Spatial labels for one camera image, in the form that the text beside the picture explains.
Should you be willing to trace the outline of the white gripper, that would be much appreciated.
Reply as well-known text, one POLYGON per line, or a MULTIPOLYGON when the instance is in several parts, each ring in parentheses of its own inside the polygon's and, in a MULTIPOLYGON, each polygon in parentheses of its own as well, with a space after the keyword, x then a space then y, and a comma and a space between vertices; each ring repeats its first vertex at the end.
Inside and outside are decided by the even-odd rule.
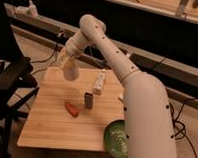
POLYGON ((62 70, 71 69, 74 66, 74 60, 74 56, 70 56, 65 48, 61 49, 58 61, 62 70))

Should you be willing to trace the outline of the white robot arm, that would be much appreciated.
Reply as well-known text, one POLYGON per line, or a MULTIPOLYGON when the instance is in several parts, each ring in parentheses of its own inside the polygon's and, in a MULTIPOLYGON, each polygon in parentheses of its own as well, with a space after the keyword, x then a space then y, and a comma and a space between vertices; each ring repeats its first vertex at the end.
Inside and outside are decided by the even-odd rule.
POLYGON ((143 72, 106 36, 105 24, 82 16, 79 29, 61 50, 61 70, 67 80, 79 77, 74 60, 94 44, 124 88, 127 158, 178 158, 168 93, 155 76, 143 72))

